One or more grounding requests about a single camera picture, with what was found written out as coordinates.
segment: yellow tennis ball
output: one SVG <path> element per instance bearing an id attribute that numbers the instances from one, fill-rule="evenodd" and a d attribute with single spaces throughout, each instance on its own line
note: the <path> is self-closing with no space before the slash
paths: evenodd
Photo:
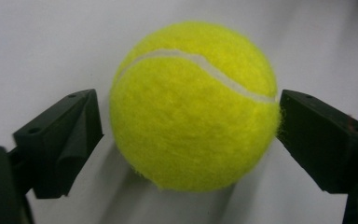
<path id="1" fill-rule="evenodd" d="M 161 189 L 207 191 L 238 181 L 280 123 L 275 76 L 246 37 L 186 21 L 139 42 L 110 95 L 117 146 Z"/>

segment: tennis ball seam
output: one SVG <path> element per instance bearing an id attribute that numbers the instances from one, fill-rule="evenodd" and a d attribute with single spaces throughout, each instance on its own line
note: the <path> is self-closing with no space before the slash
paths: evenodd
<path id="1" fill-rule="evenodd" d="M 126 67 L 124 67 L 124 69 L 118 74 L 117 81 L 119 81 L 121 77 L 124 76 L 124 74 L 126 74 L 126 72 L 131 67 L 135 66 L 137 63 L 139 63 L 142 60 L 152 59 L 152 58 L 171 58 L 171 57 L 179 57 L 191 61 L 192 63 L 196 64 L 201 69 L 203 69 L 205 72 L 207 72 L 207 74 L 209 74 L 211 77 L 215 78 L 217 81 L 219 81 L 229 89 L 235 91 L 236 93 L 246 98 L 251 98 L 254 101 L 260 103 L 267 103 L 267 104 L 275 104 L 277 101 L 276 97 L 268 97 L 266 95 L 258 94 L 247 90 L 240 83 L 229 78 L 226 74 L 221 72 L 213 64 L 209 63 L 204 56 L 200 54 L 187 53 L 179 49 L 156 49 L 138 56 Z"/>

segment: white background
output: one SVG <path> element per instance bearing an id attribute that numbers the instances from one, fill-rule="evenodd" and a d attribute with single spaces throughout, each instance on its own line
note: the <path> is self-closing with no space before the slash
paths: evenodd
<path id="1" fill-rule="evenodd" d="M 160 191 L 123 160 L 108 116 L 113 74 L 143 36 L 183 20 L 248 35 L 280 91 L 358 119 L 358 0 L 0 1 L 0 146 L 12 149 L 12 133 L 85 89 L 98 92 L 105 133 L 68 198 L 28 193 L 36 223 L 340 223 L 346 196 L 322 192 L 277 140 L 236 186 L 209 193 Z"/>

